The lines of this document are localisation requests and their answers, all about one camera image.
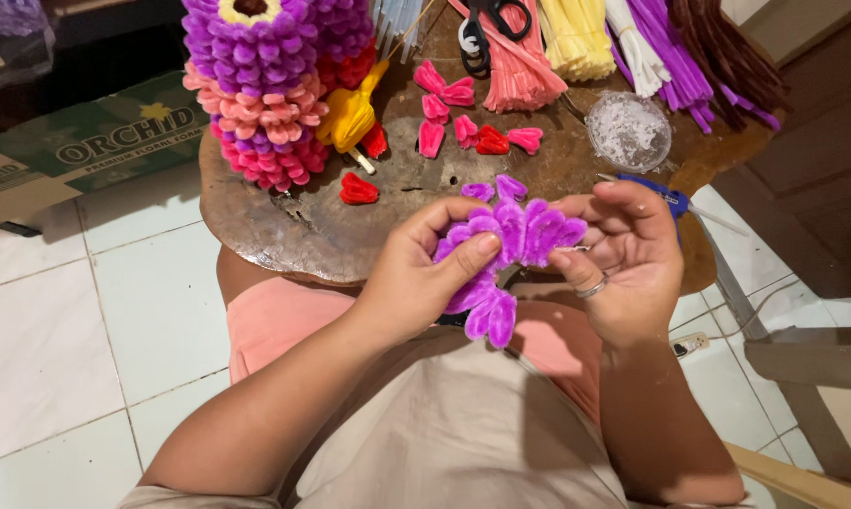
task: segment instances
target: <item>round wooden table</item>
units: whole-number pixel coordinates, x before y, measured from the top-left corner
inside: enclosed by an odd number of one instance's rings
[[[538,127],[545,136],[541,149],[528,156],[511,145],[503,156],[482,156],[462,150],[454,137],[453,122],[445,129],[435,159],[415,149],[422,121],[421,98],[427,93],[413,82],[413,70],[429,59],[447,82],[465,76],[460,62],[457,28],[461,16],[450,6],[435,8],[423,18],[421,51],[411,62],[391,65],[373,94],[375,115],[385,128],[388,150],[373,161],[377,173],[366,176],[349,156],[332,153],[325,171],[313,175],[290,196],[259,189],[231,170],[221,157],[217,140],[206,132],[199,163],[202,170],[202,215],[205,224],[225,246],[244,259],[301,281],[358,285],[365,281],[388,233],[410,214],[438,197],[460,193],[463,184],[493,182],[510,174],[529,188],[529,198],[548,201],[590,191],[598,173],[616,168],[595,156],[586,127],[559,100],[539,111],[496,114],[481,107],[489,81],[476,81],[477,103],[451,107],[451,117],[466,114],[478,125],[490,124],[501,132]],[[573,85],[567,92],[585,115],[604,90],[630,90],[618,72],[603,81]],[[704,135],[687,114],[669,114],[673,145],[661,171],[644,175],[692,196],[720,171],[732,168],[759,152],[773,136],[750,122],[742,133],[721,121]],[[340,179],[355,171],[381,190],[371,205],[346,205],[339,198]],[[695,293],[714,283],[714,253],[692,214],[679,221],[686,272],[683,293]]]

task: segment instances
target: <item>fingernail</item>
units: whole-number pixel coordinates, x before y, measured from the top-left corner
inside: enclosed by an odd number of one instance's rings
[[[500,239],[494,234],[484,235],[479,239],[477,248],[479,249],[479,253],[490,255],[500,248]]]
[[[570,261],[569,256],[564,254],[564,251],[559,247],[555,248],[555,250],[552,251],[551,254],[554,256],[554,260],[552,260],[552,262],[556,265],[558,269],[566,269],[568,266],[570,266],[570,263],[572,263]]]

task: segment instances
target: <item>forearm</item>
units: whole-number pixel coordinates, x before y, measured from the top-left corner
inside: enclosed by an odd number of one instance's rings
[[[270,493],[393,341],[354,308],[193,412],[140,481],[188,493]]]
[[[736,466],[667,342],[624,349],[605,344],[601,423],[614,469],[632,499],[714,504],[742,499]]]

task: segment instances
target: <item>electrical outlet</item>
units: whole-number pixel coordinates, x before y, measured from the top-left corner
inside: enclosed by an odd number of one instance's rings
[[[705,350],[710,345],[708,336],[705,332],[695,332],[689,336],[683,336],[676,340],[670,341],[670,347],[673,349],[677,359],[682,359],[691,353]]]

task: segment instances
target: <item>wooden door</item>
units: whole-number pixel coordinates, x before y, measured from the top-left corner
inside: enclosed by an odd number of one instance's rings
[[[712,184],[817,295],[851,297],[851,24],[783,74],[781,133]]]

